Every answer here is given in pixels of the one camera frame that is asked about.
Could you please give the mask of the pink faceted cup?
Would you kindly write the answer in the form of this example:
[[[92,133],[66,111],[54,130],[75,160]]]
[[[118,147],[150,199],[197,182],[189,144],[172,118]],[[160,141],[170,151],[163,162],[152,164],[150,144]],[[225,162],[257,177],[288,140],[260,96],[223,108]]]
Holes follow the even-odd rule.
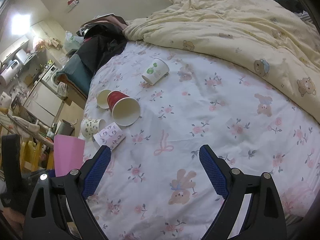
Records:
[[[57,177],[67,175],[82,166],[85,141],[76,137],[57,134],[54,137],[54,170]]]

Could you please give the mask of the yellow cartoon paper cup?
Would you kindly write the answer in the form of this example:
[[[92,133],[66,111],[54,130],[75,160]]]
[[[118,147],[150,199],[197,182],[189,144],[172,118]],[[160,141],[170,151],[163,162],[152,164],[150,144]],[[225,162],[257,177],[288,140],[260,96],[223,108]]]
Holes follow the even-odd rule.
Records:
[[[88,139],[105,127],[106,121],[104,119],[84,119],[80,125],[80,132],[84,138]]]

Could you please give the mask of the pink pattern paper cup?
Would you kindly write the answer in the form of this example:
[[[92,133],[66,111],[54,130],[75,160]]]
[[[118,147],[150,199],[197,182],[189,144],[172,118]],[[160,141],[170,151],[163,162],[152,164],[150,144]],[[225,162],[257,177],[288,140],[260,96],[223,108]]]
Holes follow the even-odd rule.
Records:
[[[93,135],[93,138],[99,146],[108,146],[113,151],[125,139],[125,133],[113,122]]]

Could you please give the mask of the red corrugated paper cup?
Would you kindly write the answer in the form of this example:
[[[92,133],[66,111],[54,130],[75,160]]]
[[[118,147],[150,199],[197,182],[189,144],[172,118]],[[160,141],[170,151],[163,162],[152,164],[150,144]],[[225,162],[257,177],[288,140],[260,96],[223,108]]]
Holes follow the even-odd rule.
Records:
[[[107,103],[112,118],[118,126],[130,126],[140,117],[139,102],[118,90],[112,91],[108,95]]]

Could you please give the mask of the green print white paper cup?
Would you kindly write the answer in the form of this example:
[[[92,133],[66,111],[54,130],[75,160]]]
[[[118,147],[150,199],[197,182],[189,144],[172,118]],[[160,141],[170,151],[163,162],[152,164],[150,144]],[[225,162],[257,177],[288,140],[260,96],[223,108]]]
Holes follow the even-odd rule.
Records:
[[[102,109],[109,109],[109,105],[107,102],[107,97],[108,95],[111,93],[111,91],[109,89],[104,89],[101,90],[97,96],[96,96],[96,100],[97,100],[97,105],[102,108]]]

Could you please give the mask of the white cup green circles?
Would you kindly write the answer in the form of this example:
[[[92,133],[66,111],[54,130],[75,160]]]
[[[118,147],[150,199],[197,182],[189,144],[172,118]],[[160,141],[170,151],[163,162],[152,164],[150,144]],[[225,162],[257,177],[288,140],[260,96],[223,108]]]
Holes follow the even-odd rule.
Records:
[[[142,78],[150,85],[157,83],[165,74],[170,71],[168,65],[159,58],[154,58],[152,63],[149,64],[145,72],[142,74]]]

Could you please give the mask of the yellow wooden rack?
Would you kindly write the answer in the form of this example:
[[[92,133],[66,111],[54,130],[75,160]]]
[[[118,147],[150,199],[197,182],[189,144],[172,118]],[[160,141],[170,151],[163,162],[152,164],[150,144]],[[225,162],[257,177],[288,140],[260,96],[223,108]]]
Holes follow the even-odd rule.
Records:
[[[21,140],[20,146],[19,161],[21,173],[34,172],[41,169],[54,169],[53,148],[38,140]]]

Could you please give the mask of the grey trash bin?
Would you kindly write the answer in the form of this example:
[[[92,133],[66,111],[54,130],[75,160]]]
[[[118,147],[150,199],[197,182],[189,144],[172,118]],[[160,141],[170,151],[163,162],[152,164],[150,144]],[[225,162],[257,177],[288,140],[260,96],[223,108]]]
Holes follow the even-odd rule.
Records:
[[[57,128],[56,134],[61,134],[61,135],[72,135],[74,131],[74,126],[67,122],[66,120],[61,120],[60,121],[60,126]]]

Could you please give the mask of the white kitchen cabinets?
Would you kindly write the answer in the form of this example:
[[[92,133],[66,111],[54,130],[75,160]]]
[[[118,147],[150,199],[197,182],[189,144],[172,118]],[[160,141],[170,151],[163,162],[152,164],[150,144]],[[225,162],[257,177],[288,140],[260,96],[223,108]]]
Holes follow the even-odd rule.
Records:
[[[41,81],[30,91],[23,107],[28,113],[50,127],[60,109],[62,100]]]

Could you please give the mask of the white washing machine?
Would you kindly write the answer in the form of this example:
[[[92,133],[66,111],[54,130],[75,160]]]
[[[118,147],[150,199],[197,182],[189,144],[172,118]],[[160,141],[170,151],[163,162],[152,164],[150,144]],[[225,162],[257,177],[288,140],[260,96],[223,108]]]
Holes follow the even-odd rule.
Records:
[[[55,75],[60,69],[56,65],[52,65],[48,68],[44,76],[41,78],[41,82],[53,93],[57,92],[58,83],[55,81]]]

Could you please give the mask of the floral white bed sheet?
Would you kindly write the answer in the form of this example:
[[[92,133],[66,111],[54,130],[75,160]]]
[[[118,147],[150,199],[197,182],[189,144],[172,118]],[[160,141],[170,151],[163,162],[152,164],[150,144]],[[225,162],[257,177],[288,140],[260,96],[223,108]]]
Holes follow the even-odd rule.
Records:
[[[170,71],[153,86],[154,58]],[[91,80],[84,116],[113,122],[104,89],[136,99],[139,119],[88,199],[109,239],[200,239],[220,209],[200,161],[209,145],[229,166],[269,172],[287,218],[304,217],[319,191],[319,124],[255,74],[214,57],[130,42]]]

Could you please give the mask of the teal bed footboard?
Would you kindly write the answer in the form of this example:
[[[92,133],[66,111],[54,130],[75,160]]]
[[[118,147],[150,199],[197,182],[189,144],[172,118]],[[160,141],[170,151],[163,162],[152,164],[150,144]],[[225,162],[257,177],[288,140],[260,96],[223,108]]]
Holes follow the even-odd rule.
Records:
[[[66,83],[85,97],[88,97],[93,72],[74,54],[63,68],[56,73],[59,82]]]

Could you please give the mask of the white plastic bag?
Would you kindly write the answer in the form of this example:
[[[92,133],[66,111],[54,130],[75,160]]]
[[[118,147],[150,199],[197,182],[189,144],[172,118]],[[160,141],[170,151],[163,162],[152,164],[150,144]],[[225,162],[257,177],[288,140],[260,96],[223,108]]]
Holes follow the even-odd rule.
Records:
[[[71,50],[78,50],[84,41],[83,37],[74,36],[70,31],[65,33],[65,41],[63,44],[63,49],[68,53]]]

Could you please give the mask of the white range hood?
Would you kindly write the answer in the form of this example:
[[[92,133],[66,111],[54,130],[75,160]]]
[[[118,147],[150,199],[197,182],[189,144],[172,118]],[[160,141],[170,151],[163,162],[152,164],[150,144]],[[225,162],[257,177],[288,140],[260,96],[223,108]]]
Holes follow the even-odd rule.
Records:
[[[1,53],[1,72],[13,60],[25,65],[34,57],[34,54],[27,52],[28,43],[29,39],[24,35]]]

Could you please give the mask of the cream bear print duvet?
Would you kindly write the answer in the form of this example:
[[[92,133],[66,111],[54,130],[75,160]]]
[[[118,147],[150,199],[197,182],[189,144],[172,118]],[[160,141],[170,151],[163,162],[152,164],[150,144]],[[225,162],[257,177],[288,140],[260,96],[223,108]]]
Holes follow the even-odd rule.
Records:
[[[245,67],[319,119],[319,33],[274,0],[171,0],[124,35]]]

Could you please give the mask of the dark clothes pile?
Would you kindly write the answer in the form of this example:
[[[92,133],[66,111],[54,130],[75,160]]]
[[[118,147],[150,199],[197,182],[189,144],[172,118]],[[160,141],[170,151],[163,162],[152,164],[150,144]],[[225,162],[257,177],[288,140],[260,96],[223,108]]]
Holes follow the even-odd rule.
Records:
[[[93,74],[123,52],[127,44],[123,34],[126,27],[125,20],[114,14],[97,17],[80,27],[77,33],[84,41],[75,53]]]

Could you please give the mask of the red white wall hanging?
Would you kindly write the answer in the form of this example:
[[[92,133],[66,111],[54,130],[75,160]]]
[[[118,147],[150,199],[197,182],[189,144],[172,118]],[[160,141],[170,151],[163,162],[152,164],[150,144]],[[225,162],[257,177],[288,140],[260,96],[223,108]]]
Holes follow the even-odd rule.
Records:
[[[67,2],[66,12],[69,13],[70,11],[72,11],[79,4],[79,2],[79,0],[69,0]]]

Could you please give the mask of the dark clothing by wall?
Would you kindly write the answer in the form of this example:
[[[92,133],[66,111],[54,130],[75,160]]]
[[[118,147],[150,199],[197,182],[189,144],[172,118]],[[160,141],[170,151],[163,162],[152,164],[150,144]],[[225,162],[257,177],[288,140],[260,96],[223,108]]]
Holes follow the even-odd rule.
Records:
[[[275,0],[285,9],[296,14],[301,20],[309,23],[313,23],[310,15],[304,10],[302,3],[299,0]]]

